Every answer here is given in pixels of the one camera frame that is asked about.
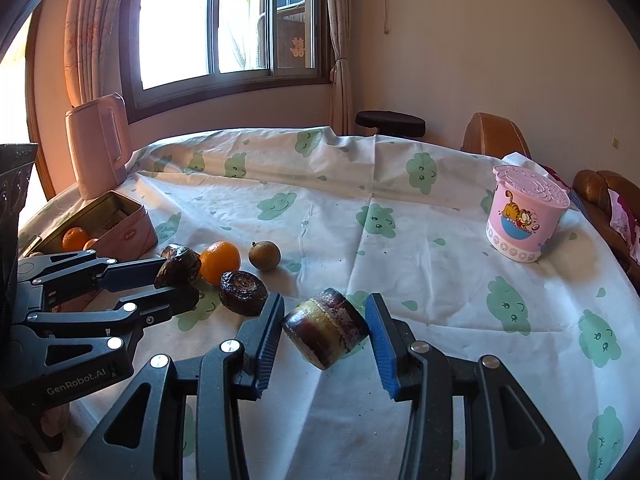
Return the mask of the dark red date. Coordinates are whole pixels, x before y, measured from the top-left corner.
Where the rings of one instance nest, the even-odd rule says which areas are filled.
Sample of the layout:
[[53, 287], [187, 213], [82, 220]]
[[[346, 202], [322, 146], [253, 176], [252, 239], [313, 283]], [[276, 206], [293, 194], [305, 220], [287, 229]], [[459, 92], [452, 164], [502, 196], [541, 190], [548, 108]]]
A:
[[200, 277], [201, 257], [191, 248], [169, 244], [160, 255], [165, 261], [154, 278], [156, 288], [193, 285]]

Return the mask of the cut purple sugarcane piece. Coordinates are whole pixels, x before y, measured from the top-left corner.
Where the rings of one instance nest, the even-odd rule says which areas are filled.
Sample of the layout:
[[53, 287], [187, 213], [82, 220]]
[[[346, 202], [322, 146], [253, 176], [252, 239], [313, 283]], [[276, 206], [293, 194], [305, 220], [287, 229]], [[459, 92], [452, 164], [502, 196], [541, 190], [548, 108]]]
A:
[[319, 370], [330, 368], [369, 336], [364, 317], [334, 288], [301, 302], [285, 315], [282, 327]]

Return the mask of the orange in tin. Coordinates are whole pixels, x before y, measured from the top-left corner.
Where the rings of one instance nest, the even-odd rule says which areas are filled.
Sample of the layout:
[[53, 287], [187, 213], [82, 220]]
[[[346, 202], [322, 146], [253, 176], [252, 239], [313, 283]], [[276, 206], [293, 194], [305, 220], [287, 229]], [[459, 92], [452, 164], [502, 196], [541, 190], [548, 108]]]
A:
[[68, 229], [62, 237], [62, 249], [64, 252], [78, 252], [83, 250], [85, 244], [88, 243], [89, 235], [80, 226], [73, 226]]
[[88, 250], [90, 248], [93, 248], [93, 246], [98, 242], [98, 238], [97, 237], [93, 237], [93, 238], [89, 238], [86, 242], [84, 247], [82, 248], [83, 250]]

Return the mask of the orange in tin front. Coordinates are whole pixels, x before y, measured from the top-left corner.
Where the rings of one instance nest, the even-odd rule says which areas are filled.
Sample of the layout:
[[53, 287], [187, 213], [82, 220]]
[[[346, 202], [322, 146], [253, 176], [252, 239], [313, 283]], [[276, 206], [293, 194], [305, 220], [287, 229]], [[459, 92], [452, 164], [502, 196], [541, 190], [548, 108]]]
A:
[[98, 242], [98, 238], [97, 237], [93, 237], [93, 238], [89, 238], [86, 242], [84, 247], [82, 248], [83, 250], [88, 250], [90, 248], [93, 248], [93, 246]]

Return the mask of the pink metal tin box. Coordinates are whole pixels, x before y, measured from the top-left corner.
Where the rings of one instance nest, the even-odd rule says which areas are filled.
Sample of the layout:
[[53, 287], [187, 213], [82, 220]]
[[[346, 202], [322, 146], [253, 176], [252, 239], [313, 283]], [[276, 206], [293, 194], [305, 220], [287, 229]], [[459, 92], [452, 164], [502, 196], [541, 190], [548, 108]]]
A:
[[[114, 258], [118, 262], [141, 258], [157, 244], [157, 235], [145, 206], [117, 192], [107, 192], [83, 206], [53, 229], [50, 234], [30, 244], [24, 256], [50, 255], [64, 252], [63, 234], [73, 226], [80, 226], [99, 240], [93, 246], [98, 257]], [[43, 312], [25, 312], [32, 316]]]

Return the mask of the orange on table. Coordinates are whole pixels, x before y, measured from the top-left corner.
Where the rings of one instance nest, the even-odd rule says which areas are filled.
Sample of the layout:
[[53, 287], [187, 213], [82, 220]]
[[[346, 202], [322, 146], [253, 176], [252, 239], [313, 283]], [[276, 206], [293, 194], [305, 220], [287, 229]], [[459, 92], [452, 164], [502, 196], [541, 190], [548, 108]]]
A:
[[239, 249], [223, 240], [216, 242], [204, 249], [200, 255], [202, 278], [209, 284], [218, 286], [221, 277], [226, 272], [239, 270], [241, 266], [241, 255]]

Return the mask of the dark water chestnut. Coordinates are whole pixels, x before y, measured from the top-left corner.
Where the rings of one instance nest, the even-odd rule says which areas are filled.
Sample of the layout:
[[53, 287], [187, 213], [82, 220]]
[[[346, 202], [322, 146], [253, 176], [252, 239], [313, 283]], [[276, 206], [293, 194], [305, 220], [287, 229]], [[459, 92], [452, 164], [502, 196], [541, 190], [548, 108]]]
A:
[[266, 285], [256, 275], [245, 271], [228, 271], [221, 275], [220, 302], [230, 311], [256, 318], [269, 296]]

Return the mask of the small brown longan fruit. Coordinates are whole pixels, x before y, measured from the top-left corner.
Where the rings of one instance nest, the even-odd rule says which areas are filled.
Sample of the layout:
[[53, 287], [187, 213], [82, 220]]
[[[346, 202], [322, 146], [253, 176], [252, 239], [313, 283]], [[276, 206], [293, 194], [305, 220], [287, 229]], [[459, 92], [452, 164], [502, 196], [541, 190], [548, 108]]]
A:
[[280, 264], [280, 248], [270, 240], [254, 242], [248, 251], [248, 260], [260, 272], [271, 272]]

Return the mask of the pink electric kettle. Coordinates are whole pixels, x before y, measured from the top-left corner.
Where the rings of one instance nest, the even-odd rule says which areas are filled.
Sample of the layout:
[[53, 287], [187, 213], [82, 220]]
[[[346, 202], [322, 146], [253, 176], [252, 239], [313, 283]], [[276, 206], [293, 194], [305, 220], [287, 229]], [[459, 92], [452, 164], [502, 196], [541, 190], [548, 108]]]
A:
[[118, 93], [69, 110], [65, 127], [80, 196], [93, 200], [126, 179], [132, 155], [125, 101]]

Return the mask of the white green cloud tablecloth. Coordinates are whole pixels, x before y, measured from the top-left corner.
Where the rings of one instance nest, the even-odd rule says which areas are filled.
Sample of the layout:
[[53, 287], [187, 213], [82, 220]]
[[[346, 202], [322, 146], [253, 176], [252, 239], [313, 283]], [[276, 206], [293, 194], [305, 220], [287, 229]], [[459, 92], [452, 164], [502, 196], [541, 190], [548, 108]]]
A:
[[[456, 358], [498, 356], [581, 479], [605, 479], [639, 429], [639, 297], [570, 207], [537, 262], [485, 234], [501, 160], [326, 128], [236, 129], [134, 153], [116, 188], [168, 243], [271, 240], [262, 280], [285, 309], [333, 287], [361, 311], [380, 292], [416, 338]], [[410, 404], [384, 391], [369, 341], [325, 372], [283, 334], [270, 384], [240, 403], [251, 479], [397, 479]]]

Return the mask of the pink cartoon cat cup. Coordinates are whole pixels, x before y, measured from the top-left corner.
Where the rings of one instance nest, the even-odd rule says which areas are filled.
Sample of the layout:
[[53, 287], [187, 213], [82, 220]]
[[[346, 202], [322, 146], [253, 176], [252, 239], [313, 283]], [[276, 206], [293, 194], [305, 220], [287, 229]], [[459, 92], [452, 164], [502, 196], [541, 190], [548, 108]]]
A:
[[486, 224], [488, 242], [506, 258], [533, 263], [570, 208], [567, 192], [525, 167], [499, 165], [492, 172], [496, 189]]

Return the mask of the pink curtain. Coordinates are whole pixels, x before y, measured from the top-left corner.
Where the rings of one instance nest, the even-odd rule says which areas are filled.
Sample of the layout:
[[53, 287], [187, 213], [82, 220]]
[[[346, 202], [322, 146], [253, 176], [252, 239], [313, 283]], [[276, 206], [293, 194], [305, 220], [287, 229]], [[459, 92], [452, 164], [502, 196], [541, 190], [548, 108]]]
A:
[[350, 76], [349, 47], [352, 30], [352, 0], [326, 0], [334, 63], [330, 71], [330, 126], [336, 134], [352, 132], [352, 76]]
[[104, 95], [112, 33], [122, 0], [67, 0], [64, 76], [70, 105]]

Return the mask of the brown leather sofa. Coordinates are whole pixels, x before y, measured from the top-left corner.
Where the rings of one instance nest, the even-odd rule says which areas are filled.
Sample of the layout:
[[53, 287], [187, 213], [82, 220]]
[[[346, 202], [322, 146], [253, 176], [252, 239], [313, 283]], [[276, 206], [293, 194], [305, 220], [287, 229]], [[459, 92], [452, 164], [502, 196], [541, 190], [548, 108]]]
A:
[[623, 237], [610, 226], [612, 208], [608, 189], [620, 193], [639, 223], [639, 188], [617, 172], [580, 170], [574, 177], [573, 191], [585, 215], [608, 244], [627, 278], [639, 290], [639, 263], [629, 255]]

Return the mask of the brown framed window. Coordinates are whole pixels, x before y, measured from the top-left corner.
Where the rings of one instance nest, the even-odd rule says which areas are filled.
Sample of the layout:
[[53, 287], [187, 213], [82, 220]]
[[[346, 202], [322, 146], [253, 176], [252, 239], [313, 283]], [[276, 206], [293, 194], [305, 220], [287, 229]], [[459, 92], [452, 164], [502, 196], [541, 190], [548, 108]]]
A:
[[325, 84], [326, 0], [122, 0], [120, 80], [130, 120], [281, 87]]

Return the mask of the right pink curtain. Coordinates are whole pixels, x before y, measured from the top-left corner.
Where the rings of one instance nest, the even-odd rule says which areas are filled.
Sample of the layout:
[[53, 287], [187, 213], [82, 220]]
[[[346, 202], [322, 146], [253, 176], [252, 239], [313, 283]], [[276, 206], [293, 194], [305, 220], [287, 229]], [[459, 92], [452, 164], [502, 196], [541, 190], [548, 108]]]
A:
[[352, 132], [352, 76], [350, 76], [349, 47], [352, 30], [352, 0], [326, 0], [334, 63], [330, 71], [330, 126], [336, 134]]

